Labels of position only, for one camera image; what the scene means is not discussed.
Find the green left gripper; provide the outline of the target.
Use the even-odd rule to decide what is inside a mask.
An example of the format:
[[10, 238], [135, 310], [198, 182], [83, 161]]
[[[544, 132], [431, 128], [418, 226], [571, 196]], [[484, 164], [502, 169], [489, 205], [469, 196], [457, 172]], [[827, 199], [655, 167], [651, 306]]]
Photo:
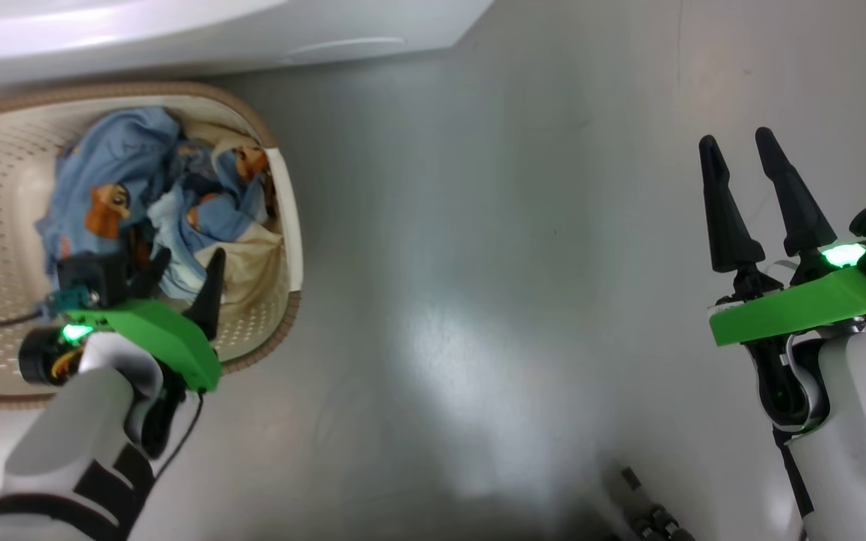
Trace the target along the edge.
[[160, 249], [131, 281], [131, 301], [114, 308], [72, 310], [65, 323], [32, 329], [20, 344], [18, 366], [24, 382], [62, 386], [76, 374], [114, 360], [150, 361], [153, 374], [166, 367], [190, 391], [214, 391], [221, 362], [212, 343], [219, 332], [226, 251], [216, 249], [206, 277], [183, 315], [151, 299], [171, 263]]

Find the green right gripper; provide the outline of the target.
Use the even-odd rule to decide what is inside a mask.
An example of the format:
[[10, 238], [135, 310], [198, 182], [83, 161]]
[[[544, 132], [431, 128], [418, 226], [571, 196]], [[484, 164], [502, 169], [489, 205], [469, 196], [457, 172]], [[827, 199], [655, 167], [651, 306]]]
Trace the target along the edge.
[[[770, 128], [755, 131], [764, 174], [772, 182], [785, 227], [787, 256], [822, 249], [837, 240], [831, 223], [787, 158]], [[702, 195], [713, 271], [734, 273], [765, 260], [763, 247], [749, 235], [731, 193], [731, 172], [718, 141], [706, 134], [698, 143]], [[732, 301], [709, 308], [709, 328], [717, 346], [797, 334], [831, 323], [866, 316], [866, 275], [856, 267], [866, 251], [845, 243], [822, 251], [833, 257], [831, 274], [803, 285], [771, 292], [752, 301]]]

